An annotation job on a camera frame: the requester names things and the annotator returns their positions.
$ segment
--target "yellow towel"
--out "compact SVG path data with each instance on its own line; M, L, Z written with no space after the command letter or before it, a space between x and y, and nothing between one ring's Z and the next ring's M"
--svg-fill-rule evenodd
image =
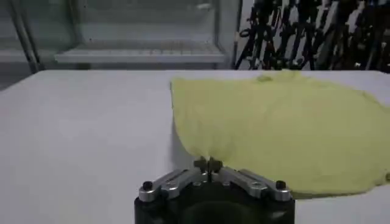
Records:
M285 180L295 192L364 192L390 171L390 110L362 91L281 72L174 79L172 101L190 154Z

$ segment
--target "black equipment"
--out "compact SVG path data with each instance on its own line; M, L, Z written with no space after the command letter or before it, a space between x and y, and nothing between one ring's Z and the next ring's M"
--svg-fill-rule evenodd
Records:
M317 55L318 49L320 48L321 44L325 41L327 37L327 33L325 34L324 29L327 22L328 14L330 7L332 6L333 0L328 0L324 4L324 11L321 16L319 27L316 29L316 34L314 36L314 43L313 43L313 55Z
M345 60L342 61L339 69L365 69L370 60L371 49L373 48L375 30L374 21L377 11L377 3L366 1L364 9L356 19L356 28L350 40L349 52L344 53Z
M282 31L280 32L280 38L282 39L282 42L280 43L280 46L276 51L277 61L275 64L275 69L287 68L288 60L285 58L287 44L288 44L288 40L295 33L294 28L289 21L291 10L293 9L294 6L295 6L295 0L289 0L288 5L283 9L282 24L281 24Z
M322 48L322 60L319 62L319 69L328 70L335 68L335 63L339 60L341 48L343 51L348 51L349 26L346 22L349 16L358 7L357 0L340 0L336 10L335 20L330 24L327 33L325 34L325 44Z
M363 25L361 28L360 44L368 58L356 58L356 69L378 69L378 61L381 59L382 45L385 44L385 32L390 27L390 1L369 1L362 12Z
M243 60L249 60L249 70L257 70L260 66L263 41L273 45L274 32L268 25L269 17L282 4L281 0L256 0L250 13L250 28L240 32L240 37L248 37L235 69L239 69Z
M289 59L289 68L294 70L301 70L307 61L310 63L310 69L314 70L314 57L313 57L313 37L314 30L316 28L316 19L318 15L317 7L321 5L321 1L318 0L300 0L298 9L298 22L294 23L296 28L296 37L294 40L293 50ZM303 50L303 56L305 61L298 63L295 61L300 45L300 39L306 33L305 48Z
M387 46L390 44L390 1L387 1L384 5L379 5L376 15L374 49L372 51L372 60L369 63L369 69L389 72L389 70L386 71L385 67L390 66L390 49Z
M283 181L204 158L140 187L135 224L293 224L295 201Z

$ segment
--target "white tabletop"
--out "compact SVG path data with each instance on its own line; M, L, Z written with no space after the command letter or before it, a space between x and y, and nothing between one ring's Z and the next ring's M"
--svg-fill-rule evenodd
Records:
M253 71L45 71L0 92L0 223L128 224L140 184L191 165L174 132L173 77ZM304 72L390 105L390 75ZM390 186L299 200L296 223L390 222Z

